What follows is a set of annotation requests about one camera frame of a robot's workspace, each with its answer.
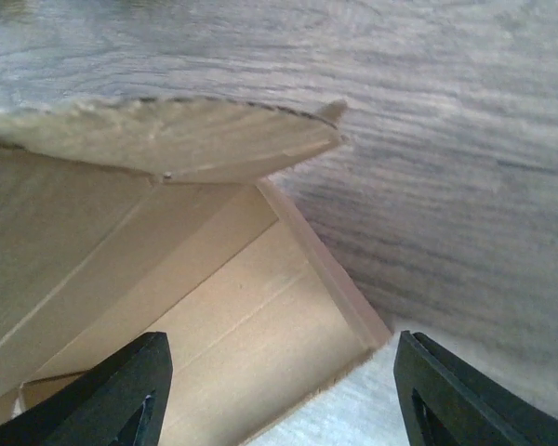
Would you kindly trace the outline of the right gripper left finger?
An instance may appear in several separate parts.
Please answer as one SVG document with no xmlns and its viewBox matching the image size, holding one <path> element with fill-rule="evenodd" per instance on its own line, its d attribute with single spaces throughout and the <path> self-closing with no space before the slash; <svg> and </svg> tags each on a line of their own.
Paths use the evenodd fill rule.
<svg viewBox="0 0 558 446">
<path fill-rule="evenodd" d="M 0 426 L 0 445 L 157 445 L 173 365 L 167 335 L 143 334 Z"/>
</svg>

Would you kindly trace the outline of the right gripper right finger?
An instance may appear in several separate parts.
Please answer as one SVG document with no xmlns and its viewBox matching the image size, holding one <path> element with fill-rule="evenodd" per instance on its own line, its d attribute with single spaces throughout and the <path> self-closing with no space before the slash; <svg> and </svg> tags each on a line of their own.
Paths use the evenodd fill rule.
<svg viewBox="0 0 558 446">
<path fill-rule="evenodd" d="M 423 333 L 401 332 L 393 373 L 411 445 L 558 445 L 558 419 Z"/>
</svg>

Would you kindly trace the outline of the cardboard box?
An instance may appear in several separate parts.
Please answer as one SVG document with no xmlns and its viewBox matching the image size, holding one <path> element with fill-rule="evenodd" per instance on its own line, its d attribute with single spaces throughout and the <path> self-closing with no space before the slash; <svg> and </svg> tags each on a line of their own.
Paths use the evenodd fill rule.
<svg viewBox="0 0 558 446">
<path fill-rule="evenodd" d="M 241 445 L 391 331 L 269 175 L 341 145 L 344 101 L 93 98 L 0 111 L 0 426 L 167 335 L 157 445 Z"/>
</svg>

